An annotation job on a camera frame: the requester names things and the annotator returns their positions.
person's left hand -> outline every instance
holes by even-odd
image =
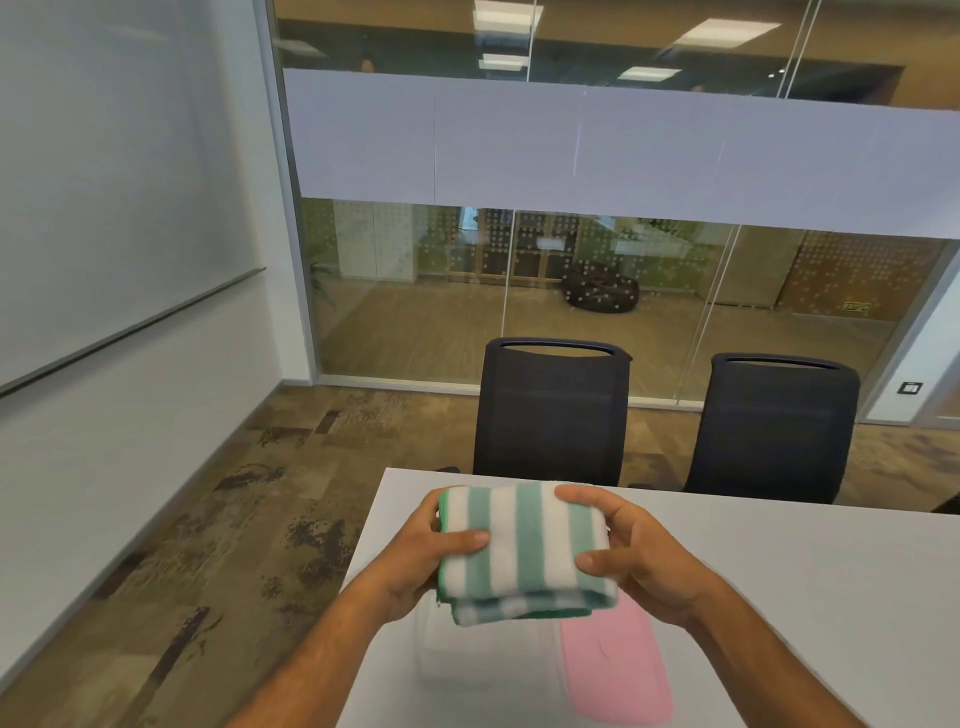
[[[442,558],[479,551],[490,541],[487,531],[439,532],[437,506],[444,490],[427,494],[394,539],[349,585],[374,601],[384,622],[406,617],[436,586]]]

fluorescent light panel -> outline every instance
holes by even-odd
[[[680,68],[654,68],[649,65],[635,65],[620,74],[620,81],[666,81],[680,73]]]
[[[526,36],[537,29],[543,6],[474,0],[473,28],[477,33],[511,33]]]
[[[480,67],[485,71],[522,71],[527,65],[526,56],[502,56],[485,53],[480,59]]]
[[[326,53],[317,50],[304,40],[294,40],[292,38],[276,38],[274,45],[290,53],[296,53],[298,56],[313,56],[314,58],[326,58]]]
[[[674,45],[736,48],[748,40],[753,40],[779,27],[779,23],[757,23],[753,20],[724,20],[712,17],[677,38]]]

person's right hand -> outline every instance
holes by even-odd
[[[660,621],[689,628],[703,602],[726,586],[640,506],[588,485],[558,485],[555,492],[560,500],[599,509],[610,528],[610,549],[577,555],[577,568],[614,578]]]

floor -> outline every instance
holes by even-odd
[[[280,388],[0,696],[0,725],[221,725],[336,595],[384,468],[469,472],[476,408]],[[698,420],[631,409],[621,484],[679,489]],[[837,502],[930,510],[958,475],[960,432],[861,425]]]
[[[500,335],[615,344],[633,356],[631,394],[673,399],[704,302],[693,294],[646,292],[629,313],[567,304],[558,290],[461,282],[325,279],[316,319],[328,374],[478,384],[484,346]],[[839,361],[865,376],[894,324],[717,305],[681,400],[702,400],[717,352],[800,354]]]

microfiber cloth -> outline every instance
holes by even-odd
[[[441,495],[443,532],[490,531],[486,548],[440,564],[437,599],[450,604],[457,624],[585,617],[616,604],[611,579],[573,564],[582,551],[610,547],[603,514],[563,502],[557,485],[457,486]]]

